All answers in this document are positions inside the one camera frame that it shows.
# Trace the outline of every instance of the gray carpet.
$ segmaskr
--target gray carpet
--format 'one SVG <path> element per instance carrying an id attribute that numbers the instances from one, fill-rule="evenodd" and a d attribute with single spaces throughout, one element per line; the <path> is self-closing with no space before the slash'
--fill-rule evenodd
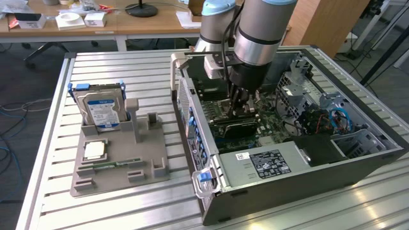
<path id="1" fill-rule="evenodd" d="M 359 34 L 367 24 L 369 19 L 358 21 L 354 27 L 354 34 Z M 378 22 L 373 29 L 367 39 L 371 38 L 375 31 L 382 28 L 383 24 Z M 379 48 L 370 52 L 371 58 L 366 58 L 359 67 L 359 73 L 365 74 L 374 65 L 377 59 L 387 49 L 392 40 L 398 37 L 399 32 L 392 31 L 387 39 L 381 44 Z M 71 52 L 106 52 L 115 51 L 114 41 L 98 41 L 99 46 L 91 47 L 89 42 L 71 42 L 63 45 Z M 154 42 L 150 39 L 141 41 L 131 41 L 138 47 L 150 49 Z M 1 69 L 1 83 L 0 83 L 0 104 L 10 102 L 29 102 L 39 98 L 49 98 L 53 95 L 53 90 L 57 82 L 59 73 L 59 67 L 62 63 L 63 53 L 58 48 L 51 48 L 41 56 L 34 59 L 35 69 L 27 70 L 23 67 L 23 57 L 37 48 L 41 44 L 31 44 L 31 49 L 25 50 L 19 44 L 14 44 L 9 51 L 0 53 L 0 69 Z M 177 41 L 177 48 L 183 48 L 183 42 Z M 173 39 L 161 39 L 158 44 L 159 49 L 171 49 Z M 409 48 L 409 43 L 404 42 L 395 53 L 392 54 L 388 62 L 395 59 L 402 52 Z M 357 65 L 361 59 L 350 61 L 353 65 Z M 373 89 L 375 90 L 381 101 L 392 109 L 392 111 L 409 122 L 409 81 L 407 72 L 409 65 L 404 63 L 402 69 L 390 69 L 382 74 L 379 79 L 373 83 Z M 350 71 L 353 67 L 347 62 L 338 62 L 341 67 L 346 71 Z M 37 107 L 46 106 L 47 103 L 41 103 Z M 21 111 L 11 112 L 13 115 L 22 115 Z M 15 121 L 15 118 L 9 118 L 0 115 L 0 131 L 5 130 L 9 125 Z M 30 177 L 33 161 L 35 152 L 39 144 L 41 134 L 43 131 L 43 125 L 46 121 L 46 111 L 29 113 L 26 117 L 26 127 L 14 136 L 9 143 L 11 149 L 18 157 L 21 171 L 22 171 L 22 186 L 18 191 L 9 197 L 11 200 L 22 200 L 25 194 L 25 188 Z M 5 162 L 0 162 L 0 169 L 3 168 Z M 0 199 L 13 191 L 17 185 L 15 166 L 11 163 L 7 171 L 0 176 Z M 19 213 L 21 204 L 0 204 L 0 229 L 9 230 L 15 227 L 15 221 Z"/>

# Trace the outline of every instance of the aluminum workbench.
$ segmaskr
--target aluminum workbench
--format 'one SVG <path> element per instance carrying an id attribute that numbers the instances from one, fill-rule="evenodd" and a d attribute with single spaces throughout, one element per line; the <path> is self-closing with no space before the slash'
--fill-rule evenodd
<path id="1" fill-rule="evenodd" d="M 329 57 L 306 48 L 334 76 L 409 141 L 409 126 Z M 213 226 L 201 225 L 186 158 L 170 101 L 170 53 L 155 50 L 67 54 L 53 96 L 17 229 L 409 229 L 409 155 L 355 185 Z M 319 86 L 333 86 L 319 80 Z M 81 115 L 66 94 L 69 82 L 123 80 L 126 97 L 139 100 L 138 116 L 158 112 L 163 122 L 170 180 L 79 198 L 69 195 Z"/>

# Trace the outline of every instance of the lamp base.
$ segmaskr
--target lamp base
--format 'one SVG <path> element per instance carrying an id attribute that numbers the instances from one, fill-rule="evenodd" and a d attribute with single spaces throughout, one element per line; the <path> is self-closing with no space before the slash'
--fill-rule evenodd
<path id="1" fill-rule="evenodd" d="M 139 7 L 138 4 L 130 4 L 125 8 L 129 8 L 131 6 L 134 7 L 125 11 L 133 17 L 147 18 L 157 15 L 157 8 L 151 5 L 142 4 Z"/>

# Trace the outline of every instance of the blue cable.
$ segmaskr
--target blue cable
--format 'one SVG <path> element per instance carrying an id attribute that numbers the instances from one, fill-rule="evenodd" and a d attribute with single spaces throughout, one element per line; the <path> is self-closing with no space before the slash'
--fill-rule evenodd
<path id="1" fill-rule="evenodd" d="M 7 116 L 7 117 L 19 118 L 19 119 L 22 119 L 22 122 L 23 122 L 21 129 L 14 134 L 11 134 L 7 138 L 3 138 L 3 139 L 0 138 L 0 141 L 3 141 L 3 140 L 9 140 L 14 135 L 17 135 L 22 131 L 26 122 L 25 122 L 25 118 L 22 116 L 13 116 L 13 115 L 6 114 L 2 111 L 0 111 L 0 114 L 2 114 L 3 116 Z"/>
<path id="2" fill-rule="evenodd" d="M 331 112 L 333 112 L 333 111 L 339 111 L 341 113 L 343 113 L 345 118 L 346 118 L 346 121 L 347 121 L 347 125 L 349 125 L 349 131 L 351 131 L 351 120 L 350 120 L 350 118 L 349 118 L 347 112 L 346 112 L 345 109 L 342 109 L 342 108 L 333 108 L 333 109 L 330 110 L 330 115 L 329 115 L 329 117 L 330 117 L 330 124 L 331 124 L 331 126 L 337 127 L 337 124 L 335 124 L 335 122 L 334 122 L 333 119 L 331 119 Z"/>
<path id="3" fill-rule="evenodd" d="M 18 172 L 18 184 L 17 184 L 14 190 L 0 200 L 0 203 L 1 203 L 3 200 L 6 200 L 9 198 L 10 195 L 13 195 L 17 192 L 17 190 L 21 186 L 22 176 L 21 176 L 21 168 L 19 168 L 17 156 L 14 155 L 14 153 L 7 148 L 0 147 L 0 149 L 7 151 L 9 154 L 11 155 L 14 162 L 15 162 L 17 172 Z"/>

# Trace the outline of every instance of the hard drive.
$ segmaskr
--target hard drive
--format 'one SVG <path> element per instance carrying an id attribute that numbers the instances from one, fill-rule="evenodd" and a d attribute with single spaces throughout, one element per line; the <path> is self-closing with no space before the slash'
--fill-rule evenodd
<path id="1" fill-rule="evenodd" d="M 94 125 L 98 132 L 115 130 L 119 122 L 127 120 L 123 83 L 71 86 L 69 83 L 67 92 L 77 103 L 83 125 Z"/>

